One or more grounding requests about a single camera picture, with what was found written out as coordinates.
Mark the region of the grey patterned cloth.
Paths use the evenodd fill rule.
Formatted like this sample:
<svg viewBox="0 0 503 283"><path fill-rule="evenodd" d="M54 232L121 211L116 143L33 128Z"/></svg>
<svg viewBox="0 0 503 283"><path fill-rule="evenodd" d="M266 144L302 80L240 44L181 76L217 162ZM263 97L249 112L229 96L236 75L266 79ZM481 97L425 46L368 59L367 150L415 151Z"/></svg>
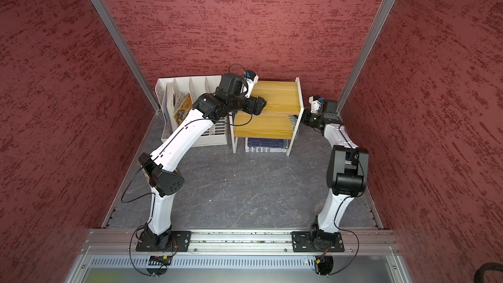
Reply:
<svg viewBox="0 0 503 283"><path fill-rule="evenodd" d="M289 116L290 121L292 122L292 129L293 129L293 134L292 134L292 140L295 141L298 139L299 134L299 116L298 115L290 115Z"/></svg>

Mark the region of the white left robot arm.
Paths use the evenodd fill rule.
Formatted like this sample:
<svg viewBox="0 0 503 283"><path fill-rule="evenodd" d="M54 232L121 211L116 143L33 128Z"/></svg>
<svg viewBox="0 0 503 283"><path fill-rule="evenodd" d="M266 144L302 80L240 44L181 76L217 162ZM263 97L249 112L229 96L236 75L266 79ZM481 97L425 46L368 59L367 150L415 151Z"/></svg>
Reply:
<svg viewBox="0 0 503 283"><path fill-rule="evenodd" d="M157 251L166 251L173 244L171 213L176 193L184 179L177 167L189 148L220 119L243 111L250 116L260 115L267 105L262 97L251 95L259 77L247 70L242 75L226 73L213 93L198 97L192 109L159 148L151 154L144 153L139 161L151 188L150 217L140 235L140 240Z"/></svg>

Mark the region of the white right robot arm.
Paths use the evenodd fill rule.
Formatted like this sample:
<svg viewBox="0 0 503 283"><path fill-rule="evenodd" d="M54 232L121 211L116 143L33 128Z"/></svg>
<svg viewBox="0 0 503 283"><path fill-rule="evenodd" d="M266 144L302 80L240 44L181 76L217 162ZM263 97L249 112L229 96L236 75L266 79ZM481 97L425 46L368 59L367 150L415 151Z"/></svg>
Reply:
<svg viewBox="0 0 503 283"><path fill-rule="evenodd" d="M331 145L326 173L329 193L322 212L310 227L310 241L320 246L335 241L347 207L365 193L369 152L350 139L345 124L339 118L335 100L312 96L309 103L310 110L303 113L301 122L320 131Z"/></svg>

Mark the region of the wooden white-framed bookshelf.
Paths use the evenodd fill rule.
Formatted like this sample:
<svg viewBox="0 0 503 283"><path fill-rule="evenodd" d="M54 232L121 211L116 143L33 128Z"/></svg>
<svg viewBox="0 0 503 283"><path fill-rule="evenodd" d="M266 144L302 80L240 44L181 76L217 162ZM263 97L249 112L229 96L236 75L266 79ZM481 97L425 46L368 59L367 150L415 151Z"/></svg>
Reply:
<svg viewBox="0 0 503 283"><path fill-rule="evenodd" d="M233 152L237 152L240 138L284 139L289 141L286 151L289 156L294 143L289 116L298 115L301 123L300 118L305 110L300 78L294 81L258 81L251 95L264 98L267 105L261 115L250 117L238 113L230 118Z"/></svg>

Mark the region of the dark blue book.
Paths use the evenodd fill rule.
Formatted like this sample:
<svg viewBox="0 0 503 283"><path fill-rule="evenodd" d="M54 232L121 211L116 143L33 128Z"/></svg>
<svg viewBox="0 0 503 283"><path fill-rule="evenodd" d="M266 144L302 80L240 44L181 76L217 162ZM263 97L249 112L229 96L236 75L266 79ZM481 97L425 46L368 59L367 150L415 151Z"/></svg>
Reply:
<svg viewBox="0 0 503 283"><path fill-rule="evenodd" d="M284 139L267 139L267 138L248 138L246 141L248 148L271 148L271 149L287 149L288 140Z"/></svg>

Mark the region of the white book with black lettering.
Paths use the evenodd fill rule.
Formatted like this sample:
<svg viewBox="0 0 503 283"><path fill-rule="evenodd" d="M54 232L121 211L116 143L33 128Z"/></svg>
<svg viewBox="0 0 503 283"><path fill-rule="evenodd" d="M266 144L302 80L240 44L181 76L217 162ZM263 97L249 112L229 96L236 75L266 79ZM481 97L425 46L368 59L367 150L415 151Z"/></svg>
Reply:
<svg viewBox="0 0 503 283"><path fill-rule="evenodd" d="M287 149L267 149L267 148L248 148L245 143L245 152L246 153L285 153Z"/></svg>

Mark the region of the yellow magazine in organizer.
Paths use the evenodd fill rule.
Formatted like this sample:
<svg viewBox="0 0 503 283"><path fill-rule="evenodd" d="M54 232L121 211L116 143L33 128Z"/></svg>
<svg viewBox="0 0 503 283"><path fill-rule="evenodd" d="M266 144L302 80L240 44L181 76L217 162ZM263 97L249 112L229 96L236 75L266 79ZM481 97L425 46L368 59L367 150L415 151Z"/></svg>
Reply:
<svg viewBox="0 0 503 283"><path fill-rule="evenodd" d="M186 96L182 97L178 103L174 106L174 122L175 125L178 127L181 125L189 112L192 110L193 107L193 101L191 98L190 94L187 94Z"/></svg>

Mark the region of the white file organizer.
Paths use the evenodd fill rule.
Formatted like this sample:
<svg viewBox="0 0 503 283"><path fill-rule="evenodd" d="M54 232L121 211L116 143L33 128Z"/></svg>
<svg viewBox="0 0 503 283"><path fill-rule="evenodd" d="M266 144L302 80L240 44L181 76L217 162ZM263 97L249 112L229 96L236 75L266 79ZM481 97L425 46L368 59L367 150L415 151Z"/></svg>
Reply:
<svg viewBox="0 0 503 283"><path fill-rule="evenodd" d="M162 142L169 139L170 135L183 123L199 96L215 92L220 81L219 75L162 78L157 81L155 94L165 119ZM195 147L226 145L226 122L227 119L223 118L212 125L193 145Z"/></svg>

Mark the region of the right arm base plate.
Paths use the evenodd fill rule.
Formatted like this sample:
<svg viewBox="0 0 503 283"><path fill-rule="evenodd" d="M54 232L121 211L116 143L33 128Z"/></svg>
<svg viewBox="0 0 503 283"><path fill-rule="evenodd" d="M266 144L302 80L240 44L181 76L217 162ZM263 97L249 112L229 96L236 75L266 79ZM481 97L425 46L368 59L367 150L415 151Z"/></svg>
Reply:
<svg viewBox="0 0 503 283"><path fill-rule="evenodd" d="M339 232L326 233L319 231L316 235L312 235L306 231L293 231L292 246L294 252L335 252L342 253L345 251L343 239Z"/></svg>

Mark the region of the right aluminium corner post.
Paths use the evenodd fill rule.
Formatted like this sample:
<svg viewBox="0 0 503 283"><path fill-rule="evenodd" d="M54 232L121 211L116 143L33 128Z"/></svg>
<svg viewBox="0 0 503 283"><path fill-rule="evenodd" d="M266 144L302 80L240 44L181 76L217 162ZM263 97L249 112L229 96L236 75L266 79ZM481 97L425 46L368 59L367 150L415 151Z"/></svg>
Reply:
<svg viewBox="0 0 503 283"><path fill-rule="evenodd" d="M386 19L388 18L388 15L392 10L395 1L396 0L381 1L381 4L379 5L375 18L373 19L371 27L368 31L368 34L365 37L365 41L362 45L362 48L358 54L358 57L354 63L354 66L350 72L350 75L348 76L348 79L338 99L338 106L337 106L338 114L342 113L343 108L349 96L351 95L351 91L355 86L356 81L358 80L358 77L361 74L361 71L364 68L366 60L368 59L374 44L380 35L382 27L385 25Z"/></svg>

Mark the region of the aluminium corner post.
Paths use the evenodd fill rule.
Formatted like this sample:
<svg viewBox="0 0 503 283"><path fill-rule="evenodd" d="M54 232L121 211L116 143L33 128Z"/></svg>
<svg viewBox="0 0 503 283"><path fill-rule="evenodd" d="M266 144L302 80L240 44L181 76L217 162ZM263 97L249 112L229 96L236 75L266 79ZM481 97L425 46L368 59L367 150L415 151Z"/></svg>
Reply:
<svg viewBox="0 0 503 283"><path fill-rule="evenodd" d="M356 81L358 80L358 77L361 74L361 71L364 68L366 60L368 59L374 44L380 35L382 27L385 25L386 19L388 18L388 15L392 10L395 1L396 0L381 1L381 4L379 5L375 18L373 19L371 27L368 31L368 34L365 37L365 41L362 45L362 48L358 54L358 57L354 63L354 66L350 72L350 75L348 76L348 79L338 99L338 106L337 106L338 114L342 113L343 108L349 96L351 95L351 91L355 86Z"/></svg>
<svg viewBox="0 0 503 283"><path fill-rule="evenodd" d="M115 22L115 19L111 14L109 8L107 7L106 2L104 0L90 1L97 11L99 17L101 18L102 22L104 23L105 27L107 28L107 31L114 40L117 48L121 52L128 67L135 76L135 79L140 85L140 88L142 89L144 95L148 99L155 112L158 113L161 110L158 99L155 96L155 93L152 91L149 83L147 82L147 79L145 78L145 75L140 68L140 64L138 64L137 60L135 59L133 52L128 46L128 43L121 33L119 26Z"/></svg>

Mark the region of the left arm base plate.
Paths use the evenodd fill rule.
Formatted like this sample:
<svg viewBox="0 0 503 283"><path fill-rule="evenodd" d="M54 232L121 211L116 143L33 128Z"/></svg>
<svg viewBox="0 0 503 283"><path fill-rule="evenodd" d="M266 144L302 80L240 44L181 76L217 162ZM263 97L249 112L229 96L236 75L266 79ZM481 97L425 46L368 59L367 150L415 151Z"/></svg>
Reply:
<svg viewBox="0 0 503 283"><path fill-rule="evenodd" d="M191 242L190 231L167 230L156 235L146 229L141 232L136 245L137 252L187 252Z"/></svg>

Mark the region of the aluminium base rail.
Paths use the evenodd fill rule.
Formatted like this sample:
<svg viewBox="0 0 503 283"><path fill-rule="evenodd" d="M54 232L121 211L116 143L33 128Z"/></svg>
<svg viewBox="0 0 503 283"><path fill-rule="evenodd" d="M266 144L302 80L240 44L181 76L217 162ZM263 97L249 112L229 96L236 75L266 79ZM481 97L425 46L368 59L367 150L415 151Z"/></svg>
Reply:
<svg viewBox="0 0 503 283"><path fill-rule="evenodd" d="M320 252L294 252L293 229L194 229L187 252L177 255L320 255ZM342 231L345 251L339 255L402 255L393 231L356 229ZM93 229L80 254L161 255L172 252L137 252L138 236L133 229Z"/></svg>

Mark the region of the left aluminium corner post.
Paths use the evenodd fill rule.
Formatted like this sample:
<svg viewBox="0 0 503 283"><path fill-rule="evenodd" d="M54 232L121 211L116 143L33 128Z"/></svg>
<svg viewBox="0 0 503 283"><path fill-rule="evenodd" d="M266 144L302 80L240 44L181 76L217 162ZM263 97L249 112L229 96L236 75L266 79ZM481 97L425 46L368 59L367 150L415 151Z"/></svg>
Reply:
<svg viewBox="0 0 503 283"><path fill-rule="evenodd" d="M128 67L135 76L135 79L140 85L140 88L142 89L144 95L148 99L155 112L158 113L161 110L158 99L155 96L155 93L152 91L149 83L147 82L147 79L145 78L145 75L140 68L140 64L138 64L137 60L135 59L133 52L128 46L128 43L121 33L119 26L115 22L115 19L111 14L109 8L107 7L106 2L104 0L90 1L97 11L99 17L101 18L102 22L104 23L105 27L107 28L107 31L114 40L117 48L121 52Z"/></svg>

